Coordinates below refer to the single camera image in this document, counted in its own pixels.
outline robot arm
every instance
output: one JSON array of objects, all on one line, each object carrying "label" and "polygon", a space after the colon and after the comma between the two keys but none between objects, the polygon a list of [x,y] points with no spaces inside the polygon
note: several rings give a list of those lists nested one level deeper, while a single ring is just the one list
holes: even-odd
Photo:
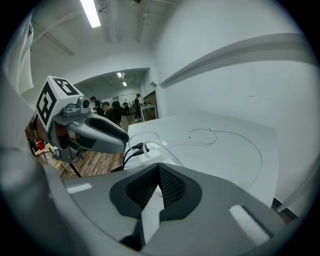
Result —
[{"label": "robot arm", "polygon": [[[79,149],[120,153],[129,140],[121,127],[91,113],[89,100],[63,78],[47,77],[36,104],[36,112],[50,143],[59,150],[54,158],[67,163],[72,163]],[[68,141],[59,140],[59,125],[67,127]]]}]

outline wooden floor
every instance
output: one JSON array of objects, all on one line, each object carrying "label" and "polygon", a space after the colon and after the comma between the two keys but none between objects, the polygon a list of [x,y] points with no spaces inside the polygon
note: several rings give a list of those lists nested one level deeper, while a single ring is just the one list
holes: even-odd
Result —
[{"label": "wooden floor", "polygon": [[[146,121],[155,119],[154,116],[149,116],[147,113],[144,114],[144,118]],[[123,116],[121,118],[120,126],[126,132],[128,132],[129,125],[136,124],[138,122],[134,121],[135,114],[131,114],[129,116]],[[45,153],[48,164],[53,165],[56,161],[51,157],[49,152]],[[94,175],[101,175],[107,174],[113,169],[122,165],[122,161],[124,158],[124,153],[118,154],[108,154],[108,153],[100,153],[100,152],[93,152],[93,151],[86,151],[83,153],[83,159],[81,157],[77,157],[73,161],[74,167],[77,171],[81,174],[82,177],[87,176],[94,176]],[[37,158],[41,164],[45,164],[43,156]],[[66,163],[65,164],[70,172],[66,171],[61,166],[57,168],[59,175],[62,180],[77,178],[77,175],[72,171],[71,167]]]}]

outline black mesh pad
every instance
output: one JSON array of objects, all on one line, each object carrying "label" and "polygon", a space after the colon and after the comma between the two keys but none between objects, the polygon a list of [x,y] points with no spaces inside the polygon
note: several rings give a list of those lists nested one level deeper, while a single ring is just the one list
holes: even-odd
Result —
[{"label": "black mesh pad", "polygon": [[193,179],[159,163],[115,183],[110,200],[123,216],[139,218],[157,185],[161,188],[164,210],[160,221],[179,220],[199,204],[201,187]]},{"label": "black mesh pad", "polygon": [[186,184],[163,168],[159,168],[160,184],[164,208],[184,197]]},{"label": "black mesh pad", "polygon": [[125,187],[125,193],[137,205],[144,209],[158,185],[157,168],[135,179]]}]

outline fluorescent light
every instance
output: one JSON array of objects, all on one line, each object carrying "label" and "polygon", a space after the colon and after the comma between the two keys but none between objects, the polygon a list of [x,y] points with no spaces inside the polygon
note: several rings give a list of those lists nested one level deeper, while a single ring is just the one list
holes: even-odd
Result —
[{"label": "fluorescent light", "polygon": [[100,21],[94,0],[80,0],[91,27],[99,27]]}]

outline ceiling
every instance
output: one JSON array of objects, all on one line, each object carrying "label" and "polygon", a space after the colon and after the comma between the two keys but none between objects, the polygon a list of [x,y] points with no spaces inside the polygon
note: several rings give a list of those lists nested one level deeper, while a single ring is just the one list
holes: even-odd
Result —
[{"label": "ceiling", "polygon": [[99,43],[135,40],[151,44],[175,0],[95,0],[101,26],[92,28],[80,0],[47,0],[32,15],[34,37],[31,50],[48,40],[68,55]]},{"label": "ceiling", "polygon": [[145,70],[129,70],[121,72],[125,73],[125,78],[123,79],[119,78],[117,73],[112,73],[83,81],[79,84],[76,84],[76,87],[81,92],[85,92],[84,94],[88,93],[88,91],[95,93],[100,92],[101,90],[118,92],[122,91],[123,89],[130,88],[140,89],[140,85],[145,79]]}]

